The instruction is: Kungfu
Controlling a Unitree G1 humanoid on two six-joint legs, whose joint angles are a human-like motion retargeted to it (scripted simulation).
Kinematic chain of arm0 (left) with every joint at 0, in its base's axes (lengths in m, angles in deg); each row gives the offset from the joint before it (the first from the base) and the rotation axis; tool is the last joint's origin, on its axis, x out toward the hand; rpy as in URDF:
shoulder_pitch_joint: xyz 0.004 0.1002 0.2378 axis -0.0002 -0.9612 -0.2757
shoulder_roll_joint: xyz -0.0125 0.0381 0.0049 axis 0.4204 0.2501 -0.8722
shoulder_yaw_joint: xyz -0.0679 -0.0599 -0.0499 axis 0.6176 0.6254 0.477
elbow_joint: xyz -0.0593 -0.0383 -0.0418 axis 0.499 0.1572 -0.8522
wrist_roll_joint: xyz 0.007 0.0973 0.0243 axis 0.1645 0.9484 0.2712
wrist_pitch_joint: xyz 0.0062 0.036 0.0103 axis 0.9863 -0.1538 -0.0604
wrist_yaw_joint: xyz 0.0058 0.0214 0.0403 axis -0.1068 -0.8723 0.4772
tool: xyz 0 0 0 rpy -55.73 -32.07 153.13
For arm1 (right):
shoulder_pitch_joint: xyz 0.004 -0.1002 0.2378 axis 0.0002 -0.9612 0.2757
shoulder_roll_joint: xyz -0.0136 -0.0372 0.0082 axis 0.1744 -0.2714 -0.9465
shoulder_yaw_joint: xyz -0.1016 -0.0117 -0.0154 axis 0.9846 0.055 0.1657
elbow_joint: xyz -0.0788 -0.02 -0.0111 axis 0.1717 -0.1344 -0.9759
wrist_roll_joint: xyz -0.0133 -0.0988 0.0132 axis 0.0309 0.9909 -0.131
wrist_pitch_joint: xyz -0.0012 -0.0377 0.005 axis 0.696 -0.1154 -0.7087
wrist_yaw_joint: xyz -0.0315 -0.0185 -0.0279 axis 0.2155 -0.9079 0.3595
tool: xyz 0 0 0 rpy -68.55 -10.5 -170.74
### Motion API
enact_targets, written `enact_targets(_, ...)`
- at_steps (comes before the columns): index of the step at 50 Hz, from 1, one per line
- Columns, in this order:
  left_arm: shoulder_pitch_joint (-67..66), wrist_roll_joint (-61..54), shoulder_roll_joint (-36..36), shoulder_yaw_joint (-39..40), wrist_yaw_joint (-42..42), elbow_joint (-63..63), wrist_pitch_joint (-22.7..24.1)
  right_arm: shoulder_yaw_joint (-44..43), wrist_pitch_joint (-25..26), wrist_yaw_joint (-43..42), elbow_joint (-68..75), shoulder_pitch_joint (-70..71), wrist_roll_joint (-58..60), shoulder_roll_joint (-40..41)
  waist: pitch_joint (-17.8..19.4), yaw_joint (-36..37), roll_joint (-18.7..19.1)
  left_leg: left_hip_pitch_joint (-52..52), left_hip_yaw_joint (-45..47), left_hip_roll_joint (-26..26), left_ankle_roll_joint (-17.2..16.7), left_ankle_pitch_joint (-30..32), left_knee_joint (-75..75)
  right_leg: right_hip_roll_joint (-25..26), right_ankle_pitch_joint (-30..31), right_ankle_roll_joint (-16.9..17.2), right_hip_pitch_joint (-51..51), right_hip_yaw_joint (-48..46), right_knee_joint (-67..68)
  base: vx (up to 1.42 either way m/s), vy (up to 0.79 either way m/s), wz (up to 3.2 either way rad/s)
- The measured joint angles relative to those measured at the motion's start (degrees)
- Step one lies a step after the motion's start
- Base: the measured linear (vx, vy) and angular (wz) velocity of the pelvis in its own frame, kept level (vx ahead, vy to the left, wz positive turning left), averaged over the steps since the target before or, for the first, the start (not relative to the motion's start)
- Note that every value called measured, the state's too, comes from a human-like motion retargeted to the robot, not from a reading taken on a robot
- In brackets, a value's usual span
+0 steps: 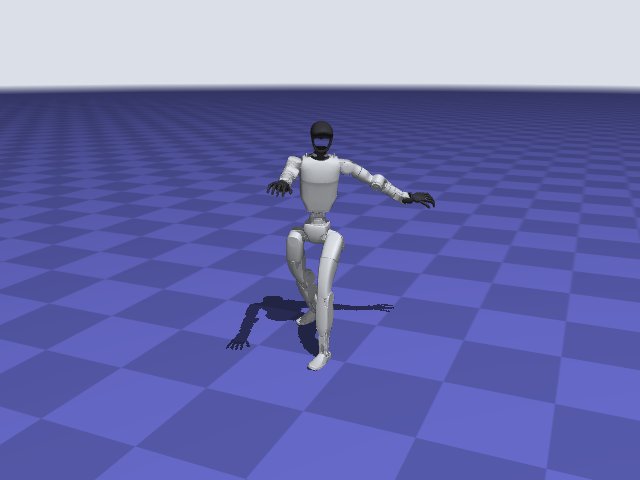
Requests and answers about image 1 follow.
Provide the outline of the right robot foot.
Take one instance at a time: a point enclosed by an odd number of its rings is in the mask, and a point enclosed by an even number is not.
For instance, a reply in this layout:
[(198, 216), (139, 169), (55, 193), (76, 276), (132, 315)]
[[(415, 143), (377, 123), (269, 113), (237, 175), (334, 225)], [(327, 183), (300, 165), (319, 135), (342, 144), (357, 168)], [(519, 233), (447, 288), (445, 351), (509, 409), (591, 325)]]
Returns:
[[(314, 312), (315, 312), (315, 309), (314, 309)], [(313, 313), (313, 311), (308, 310), (303, 316), (301, 316), (296, 320), (296, 323), (298, 325), (306, 325), (313, 322), (314, 320), (316, 320), (316, 313)]]

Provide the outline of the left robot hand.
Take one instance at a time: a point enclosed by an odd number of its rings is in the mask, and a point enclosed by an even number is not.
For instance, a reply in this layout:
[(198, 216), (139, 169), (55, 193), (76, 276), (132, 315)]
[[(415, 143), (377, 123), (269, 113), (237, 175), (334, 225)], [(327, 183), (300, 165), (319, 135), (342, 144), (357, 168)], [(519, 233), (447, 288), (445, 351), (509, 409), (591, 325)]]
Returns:
[(425, 203), (431, 203), (433, 205), (433, 207), (435, 207), (435, 201), (433, 200), (432, 196), (430, 196), (429, 193), (421, 193), (421, 192), (417, 192), (412, 194), (411, 192), (408, 193), (410, 198), (404, 198), (402, 200), (402, 203), (404, 204), (411, 204), (412, 202), (416, 202), (416, 203), (422, 203), (423, 205), (425, 205), (427, 208), (430, 208), (430, 206)]

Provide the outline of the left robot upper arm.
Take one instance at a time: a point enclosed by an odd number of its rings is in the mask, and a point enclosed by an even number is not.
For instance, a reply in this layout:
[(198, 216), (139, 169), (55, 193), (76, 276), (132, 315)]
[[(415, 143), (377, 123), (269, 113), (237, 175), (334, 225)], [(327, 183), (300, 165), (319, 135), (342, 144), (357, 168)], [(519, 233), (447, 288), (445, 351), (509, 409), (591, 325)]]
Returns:
[(340, 172), (344, 175), (352, 174), (352, 177), (358, 179), (371, 186), (375, 191), (383, 188), (385, 178), (382, 175), (371, 175), (366, 169), (355, 164), (351, 160), (338, 159), (340, 163)]

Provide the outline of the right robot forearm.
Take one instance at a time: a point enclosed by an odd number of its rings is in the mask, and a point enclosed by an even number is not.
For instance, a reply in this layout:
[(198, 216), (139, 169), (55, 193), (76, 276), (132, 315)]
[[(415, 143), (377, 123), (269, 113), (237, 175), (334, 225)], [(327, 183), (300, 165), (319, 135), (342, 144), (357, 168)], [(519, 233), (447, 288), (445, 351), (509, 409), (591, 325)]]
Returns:
[[(291, 171), (288, 171), (288, 170), (287, 170), (288, 166), (289, 166), (289, 165), (287, 165), (287, 166), (283, 169), (283, 172), (282, 172), (282, 174), (281, 174), (281, 176), (280, 176), (280, 179), (279, 179), (279, 180), (284, 180), (284, 181), (286, 181), (286, 182), (289, 184), (289, 186), (291, 187), (291, 184), (292, 184), (292, 183), (293, 183), (293, 181), (294, 181), (294, 175), (293, 175), (293, 173), (292, 173)], [(279, 191), (279, 192), (280, 192), (280, 191)], [(282, 192), (280, 192), (280, 193), (282, 193)], [(285, 192), (285, 193), (287, 193), (287, 192)]]

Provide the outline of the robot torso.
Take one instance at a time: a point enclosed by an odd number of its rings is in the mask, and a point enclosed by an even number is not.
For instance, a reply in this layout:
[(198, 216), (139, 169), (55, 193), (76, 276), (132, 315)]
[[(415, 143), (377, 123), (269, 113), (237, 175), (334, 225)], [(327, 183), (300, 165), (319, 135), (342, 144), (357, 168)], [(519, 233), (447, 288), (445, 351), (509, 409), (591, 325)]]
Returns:
[(301, 157), (299, 171), (301, 199), (306, 211), (312, 212), (304, 223), (303, 238), (314, 244), (324, 244), (331, 224), (323, 212), (329, 212), (337, 198), (340, 163), (334, 153), (325, 154), (325, 157), (330, 157), (324, 161), (315, 160), (311, 156), (317, 155), (306, 153)]

